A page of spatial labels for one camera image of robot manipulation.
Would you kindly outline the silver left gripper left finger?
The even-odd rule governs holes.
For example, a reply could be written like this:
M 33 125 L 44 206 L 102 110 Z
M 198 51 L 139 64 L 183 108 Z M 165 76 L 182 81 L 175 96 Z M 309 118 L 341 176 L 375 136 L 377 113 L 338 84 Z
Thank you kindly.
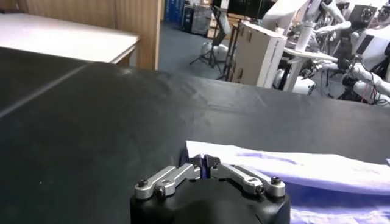
M 202 157 L 189 158 L 184 164 L 166 166 L 149 178 L 141 179 L 135 185 L 135 198 L 148 200 L 156 197 L 170 197 L 185 180 L 202 178 Z

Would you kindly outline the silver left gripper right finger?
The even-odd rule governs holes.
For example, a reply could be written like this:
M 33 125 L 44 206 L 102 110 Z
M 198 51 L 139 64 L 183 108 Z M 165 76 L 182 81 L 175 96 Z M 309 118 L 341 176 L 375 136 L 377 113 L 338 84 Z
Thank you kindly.
M 217 180 L 231 180 L 245 193 L 250 195 L 267 195 L 270 197 L 284 197 L 286 185 L 281 178 L 269 177 L 249 166 L 234 166 L 222 163 L 218 157 L 205 155 L 207 177 Z

